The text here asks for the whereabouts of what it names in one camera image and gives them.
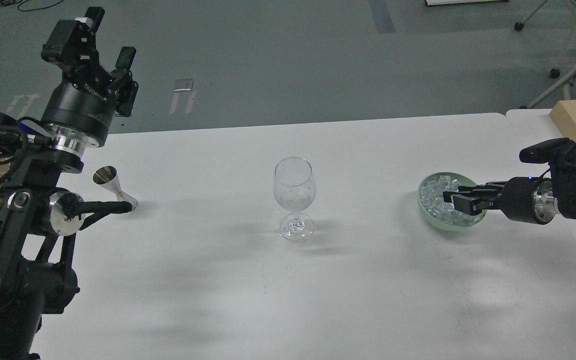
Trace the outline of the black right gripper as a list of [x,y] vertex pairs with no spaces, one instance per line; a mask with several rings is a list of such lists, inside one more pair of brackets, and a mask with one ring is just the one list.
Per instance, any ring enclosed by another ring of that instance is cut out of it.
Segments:
[[548,224],[559,214],[550,178],[514,177],[507,182],[458,186],[458,191],[444,191],[442,196],[443,202],[471,216],[499,209],[512,221]]

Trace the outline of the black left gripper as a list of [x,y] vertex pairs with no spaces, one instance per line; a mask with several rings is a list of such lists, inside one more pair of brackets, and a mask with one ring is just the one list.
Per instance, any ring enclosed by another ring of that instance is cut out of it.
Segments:
[[106,91],[89,85],[106,83],[106,70],[96,46],[96,32],[104,15],[103,7],[91,6],[82,17],[58,21],[41,50],[42,60],[56,65],[62,76],[40,118],[41,126],[56,125],[82,133],[92,139],[94,147],[105,146],[115,112],[121,117],[131,116],[138,92],[131,71],[135,47],[119,51]]

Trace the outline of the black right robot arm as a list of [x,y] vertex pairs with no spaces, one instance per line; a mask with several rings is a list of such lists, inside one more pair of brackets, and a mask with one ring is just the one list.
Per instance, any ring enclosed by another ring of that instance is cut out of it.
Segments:
[[499,210],[511,221],[546,225],[556,216],[576,220],[576,142],[559,137],[519,152],[526,164],[547,164],[550,177],[514,177],[444,191],[445,202],[466,215]]

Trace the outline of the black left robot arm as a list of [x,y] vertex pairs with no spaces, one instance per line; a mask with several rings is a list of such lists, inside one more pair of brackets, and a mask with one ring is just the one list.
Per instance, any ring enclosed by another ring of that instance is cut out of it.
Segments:
[[62,314],[80,291],[73,270],[77,232],[137,201],[86,202],[58,187],[83,170],[87,148],[105,145],[114,116],[129,117],[138,93],[122,47],[114,69],[99,62],[96,34],[105,10],[60,20],[41,57],[61,69],[40,120],[0,112],[0,360],[38,360],[31,353],[44,315]]

